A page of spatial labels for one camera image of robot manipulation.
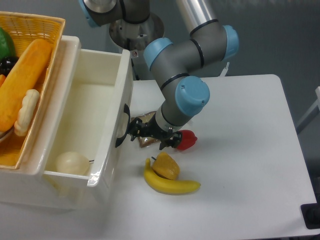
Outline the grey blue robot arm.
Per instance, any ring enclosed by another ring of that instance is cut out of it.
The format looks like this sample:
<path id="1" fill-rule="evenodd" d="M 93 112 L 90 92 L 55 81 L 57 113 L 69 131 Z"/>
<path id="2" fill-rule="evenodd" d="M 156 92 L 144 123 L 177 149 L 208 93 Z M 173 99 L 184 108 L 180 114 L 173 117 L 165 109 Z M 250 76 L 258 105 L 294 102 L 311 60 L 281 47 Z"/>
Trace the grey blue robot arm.
<path id="1" fill-rule="evenodd" d="M 221 25 L 206 0 L 179 0 L 178 9 L 189 40 L 174 44 L 164 37 L 162 21 L 147 0 L 81 0 L 91 27 L 109 25 L 109 35 L 120 48 L 141 51 L 164 102 L 148 122 L 128 120 L 125 134 L 132 139 L 151 137 L 160 148 L 177 148 L 185 139 L 181 128 L 210 99 L 209 87 L 191 72 L 224 61 L 239 50 L 239 37 L 230 25 Z"/>

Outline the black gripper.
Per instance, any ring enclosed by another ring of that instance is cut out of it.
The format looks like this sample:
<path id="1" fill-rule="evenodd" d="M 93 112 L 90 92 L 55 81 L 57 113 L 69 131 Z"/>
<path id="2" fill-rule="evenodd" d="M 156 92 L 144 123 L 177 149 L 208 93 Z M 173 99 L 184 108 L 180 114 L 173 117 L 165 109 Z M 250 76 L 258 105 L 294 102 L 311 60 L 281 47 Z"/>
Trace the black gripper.
<path id="1" fill-rule="evenodd" d="M 174 133 L 173 130 L 163 130 L 158 126 L 155 117 L 152 117 L 146 124 L 139 117 L 135 117 L 128 125 L 127 134 L 130 135 L 131 141 L 137 137 L 151 137 L 160 140 L 159 150 L 167 147 L 175 149 L 183 138 L 181 131 Z"/>

